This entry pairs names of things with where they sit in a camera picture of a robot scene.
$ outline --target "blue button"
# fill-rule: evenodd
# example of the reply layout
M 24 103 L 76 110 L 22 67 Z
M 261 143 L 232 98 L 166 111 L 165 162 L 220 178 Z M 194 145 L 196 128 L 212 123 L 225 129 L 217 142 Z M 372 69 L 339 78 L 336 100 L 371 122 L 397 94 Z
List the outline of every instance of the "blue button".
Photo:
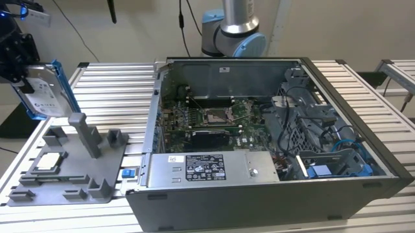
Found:
M 136 176 L 136 171 L 133 169 L 124 169 L 121 173 L 122 179 L 133 178 Z

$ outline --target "motherboard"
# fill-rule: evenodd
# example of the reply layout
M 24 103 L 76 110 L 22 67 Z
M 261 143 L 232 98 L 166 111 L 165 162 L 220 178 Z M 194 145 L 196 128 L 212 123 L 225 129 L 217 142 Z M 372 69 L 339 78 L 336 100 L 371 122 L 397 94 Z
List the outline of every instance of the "motherboard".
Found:
M 165 152 L 269 151 L 276 148 L 253 99 L 170 101 L 162 108 Z

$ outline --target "blue cable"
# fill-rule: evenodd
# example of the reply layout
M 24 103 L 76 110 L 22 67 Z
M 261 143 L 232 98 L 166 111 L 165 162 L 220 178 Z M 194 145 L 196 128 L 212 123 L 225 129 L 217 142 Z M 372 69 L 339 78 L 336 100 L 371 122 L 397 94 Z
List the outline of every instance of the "blue cable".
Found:
M 365 160 L 367 154 L 365 154 L 365 151 L 364 151 L 361 145 L 360 145 L 359 143 L 356 143 L 356 142 L 355 142 L 353 140 L 351 140 L 351 139 L 343 139 L 343 140 L 340 140 L 340 141 L 337 141 L 336 144 L 333 145 L 332 149 L 331 149 L 331 152 L 333 152 L 335 149 L 337 148 L 337 146 L 339 146 L 341 143 L 344 143 L 344 142 L 351 142 L 351 143 L 353 143 L 353 144 L 357 146 L 359 150 L 361 150 L 363 155 L 364 155 L 363 160 Z
M 181 112 L 182 118 L 184 118 L 184 123 L 186 123 L 186 118 L 185 118 L 185 113 L 184 113 L 184 111 L 182 111 L 181 109 L 178 109 L 178 108 L 176 108 L 176 109 Z

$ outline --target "black power cord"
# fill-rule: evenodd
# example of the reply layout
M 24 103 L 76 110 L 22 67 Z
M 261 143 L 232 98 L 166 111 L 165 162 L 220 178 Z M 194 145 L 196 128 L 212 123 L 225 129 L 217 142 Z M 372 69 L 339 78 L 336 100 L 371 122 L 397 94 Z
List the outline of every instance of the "black power cord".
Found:
M 178 26 L 180 26 L 180 30 L 181 30 L 181 37 L 182 37 L 185 52 L 186 52 L 188 57 L 190 57 L 189 52 L 188 52 L 188 48 L 186 48 L 185 37 L 184 37 L 184 18 L 182 18 L 182 14 L 181 14 L 181 0 L 178 0 Z
M 62 14 L 64 18 L 66 19 L 68 23 L 70 24 L 72 28 L 74 29 L 76 34 L 78 35 L 78 38 L 80 38 L 80 40 L 82 41 L 82 44 L 84 44 L 85 48 L 88 49 L 89 53 L 90 53 L 92 56 L 94 57 L 96 61 L 100 62 L 100 61 L 98 61 L 98 58 L 97 58 L 96 55 L 94 55 L 94 53 L 92 52 L 92 50 L 90 50 L 89 47 L 86 46 L 85 41 L 84 41 L 84 38 L 82 38 L 82 36 L 80 35 L 80 33 L 78 33 L 76 27 L 73 26 L 73 24 L 72 24 L 72 22 L 70 22 L 70 20 L 68 19 L 66 15 L 65 15 L 65 13 L 64 13 L 64 11 L 62 11 L 62 9 L 61 9 L 60 6 L 57 5 L 56 1 L 54 1 L 54 0 L 52 0 L 52 1 L 53 1 L 53 3 L 54 3 L 54 5 L 56 5 L 56 7 L 57 7 L 57 9 L 58 9 L 58 11 L 60 11 L 60 13 Z
M 408 103 L 404 102 L 403 105 L 401 105 L 401 108 L 400 108 L 400 112 L 401 112 L 401 113 L 403 113 L 403 111 L 404 111 L 404 109 L 405 109 L 405 107 L 407 107 L 407 104 L 408 104 Z
M 384 86 L 383 97 L 384 97 L 384 95 L 387 94 L 387 89 L 388 89 L 391 80 L 392 80 L 392 79 L 389 78 L 389 80 L 388 80 L 388 82 L 387 82 L 387 85 Z
M 16 151 L 13 151 L 13 150 L 9 150 L 9 149 L 6 149 L 6 148 L 2 148 L 2 147 L 0 147 L 0 150 L 8 151 L 8 152 L 14 153 L 14 154 L 18 154 L 18 152 L 16 152 Z
M 193 22 L 194 22 L 194 25 L 196 25 L 196 28 L 197 28 L 197 32 L 198 32 L 198 35 L 201 36 L 201 32 L 200 32 L 200 29 L 198 29 L 198 26 L 197 26 L 197 22 L 196 22 L 196 19 L 194 19 L 194 15 L 193 15 L 193 10 L 192 10 L 192 7 L 189 5 L 189 2 L 188 0 L 186 1 L 186 5 L 188 5 L 188 9 L 189 9 L 189 13 L 192 14 L 192 17 L 193 17 Z

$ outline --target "warning label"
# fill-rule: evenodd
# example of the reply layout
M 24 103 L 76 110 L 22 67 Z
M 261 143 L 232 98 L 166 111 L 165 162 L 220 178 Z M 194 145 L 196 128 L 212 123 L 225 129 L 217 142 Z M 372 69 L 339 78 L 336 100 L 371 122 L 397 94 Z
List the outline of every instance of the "warning label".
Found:
M 185 179 L 188 181 L 221 181 L 226 179 L 221 154 L 186 155 Z

